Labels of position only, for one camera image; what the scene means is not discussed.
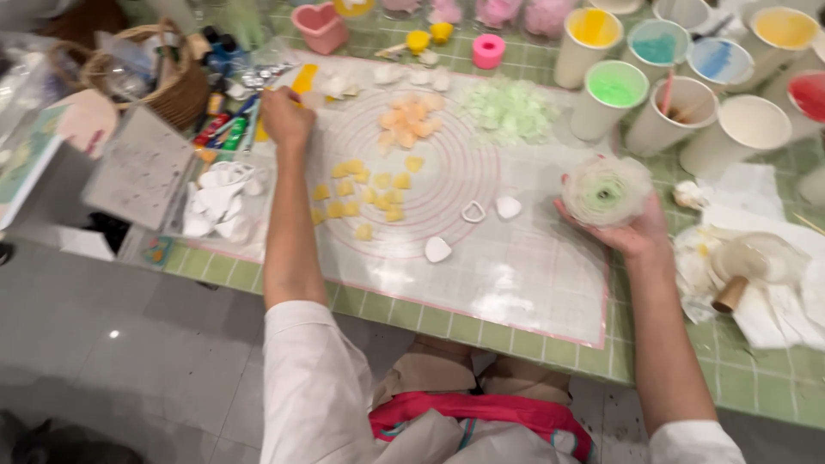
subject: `beige pants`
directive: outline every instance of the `beige pants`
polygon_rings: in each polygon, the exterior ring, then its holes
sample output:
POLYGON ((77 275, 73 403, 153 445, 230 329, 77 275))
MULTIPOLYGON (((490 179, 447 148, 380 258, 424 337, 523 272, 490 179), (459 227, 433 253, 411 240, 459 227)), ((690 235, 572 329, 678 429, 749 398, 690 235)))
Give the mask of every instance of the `beige pants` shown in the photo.
MULTIPOLYGON (((375 389, 372 407, 409 391, 466 392, 476 387, 470 354, 475 348, 418 335, 375 389)), ((570 376, 521 359, 498 356, 478 377, 484 393, 517 395, 569 405, 570 376)))

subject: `green tiled table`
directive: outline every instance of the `green tiled table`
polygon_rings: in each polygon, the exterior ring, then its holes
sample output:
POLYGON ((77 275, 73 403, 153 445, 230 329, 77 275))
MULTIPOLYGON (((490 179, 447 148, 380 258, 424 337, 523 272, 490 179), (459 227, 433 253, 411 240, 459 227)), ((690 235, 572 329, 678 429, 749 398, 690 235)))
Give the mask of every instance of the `green tiled table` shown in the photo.
MULTIPOLYGON (((279 4, 272 14, 277 32, 296 49, 306 45, 292 26, 291 8, 279 4)), ((638 21, 651 17, 649 8, 623 17, 628 31, 638 21)), ((372 58, 377 50, 403 43, 408 31, 421 28, 416 21, 396 22, 368 17, 351 22, 351 39, 339 54, 372 58)), ((495 71, 476 69, 469 57, 475 33, 471 26, 454 33, 450 42, 433 49, 441 54, 440 64, 454 71, 483 76, 503 73, 554 86, 556 48, 527 44, 518 34, 506 37, 503 65, 495 71)), ((623 44, 610 56, 618 58, 623 44)), ((672 235, 693 225, 698 215, 676 206, 670 191, 675 182, 690 179, 677 163, 678 147, 643 162, 650 168, 666 209, 672 235)), ((785 202, 788 220, 798 212, 825 228, 825 211, 805 205, 794 185, 801 173, 825 161, 819 140, 804 140, 754 162, 773 163, 777 183, 785 202)), ((262 292, 261 265, 177 245, 165 272, 242 291, 262 292)), ((610 263, 610 299, 603 350, 511 329, 499 324, 457 315, 431 307, 395 300, 367 291, 327 283, 329 300, 336 312, 375 320, 423 334, 471 344, 508 355, 523 357, 548 368, 589 376, 601 381, 632 385, 634 379, 633 316, 629 307, 627 273, 618 255, 610 263)), ((699 356, 702 371, 716 404, 742 412, 788 422, 825 428, 825 355, 806 348, 752 351, 729 317, 705 324, 688 324, 688 332, 699 356)))

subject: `white sleeve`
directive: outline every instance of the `white sleeve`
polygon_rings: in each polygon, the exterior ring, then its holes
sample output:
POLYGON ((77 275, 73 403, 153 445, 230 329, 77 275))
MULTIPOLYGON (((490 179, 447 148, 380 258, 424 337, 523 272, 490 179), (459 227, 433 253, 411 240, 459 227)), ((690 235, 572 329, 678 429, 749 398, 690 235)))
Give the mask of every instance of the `white sleeve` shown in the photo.
POLYGON ((650 438, 652 464, 745 464, 736 443, 714 420, 664 424, 650 438))
POLYGON ((371 462, 364 353, 318 303, 281 303, 265 323, 261 464, 371 462))

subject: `person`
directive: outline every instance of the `person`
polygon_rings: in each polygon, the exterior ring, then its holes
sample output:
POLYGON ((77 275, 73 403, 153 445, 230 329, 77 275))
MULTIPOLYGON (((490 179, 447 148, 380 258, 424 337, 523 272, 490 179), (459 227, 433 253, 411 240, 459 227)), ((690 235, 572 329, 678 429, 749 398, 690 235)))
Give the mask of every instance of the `person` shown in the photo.
MULTIPOLYGON (((567 408, 569 377, 499 357, 478 379, 470 349, 416 337, 378 385, 327 308, 304 152, 315 114, 288 88, 262 95, 277 143, 277 184, 263 268, 261 463, 484 464, 596 460, 567 408)), ((561 201, 556 208, 575 225, 561 201)), ((722 430, 682 322, 672 246, 657 196, 631 225, 585 228, 622 252, 636 334, 636 385, 653 463, 744 463, 722 430)))

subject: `hand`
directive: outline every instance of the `hand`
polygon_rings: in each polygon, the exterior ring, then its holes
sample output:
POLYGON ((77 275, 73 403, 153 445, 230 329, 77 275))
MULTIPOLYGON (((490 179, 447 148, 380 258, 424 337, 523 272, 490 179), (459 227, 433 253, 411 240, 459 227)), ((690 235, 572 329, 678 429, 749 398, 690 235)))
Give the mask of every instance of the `hand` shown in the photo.
MULTIPOLYGON (((562 176, 565 183, 568 175, 562 176)), ((564 207, 560 199, 553 200, 559 213, 573 225, 582 227, 594 237, 609 247, 619 250, 626 259, 649 256, 673 256, 670 239, 667 237, 667 221, 665 220, 662 204, 653 191, 644 206, 644 213, 633 222, 616 229, 599 230, 595 227, 580 225, 564 207)))
POLYGON ((261 118, 266 133, 288 156, 304 156, 315 111, 298 108, 298 95, 287 87, 261 93, 261 118))

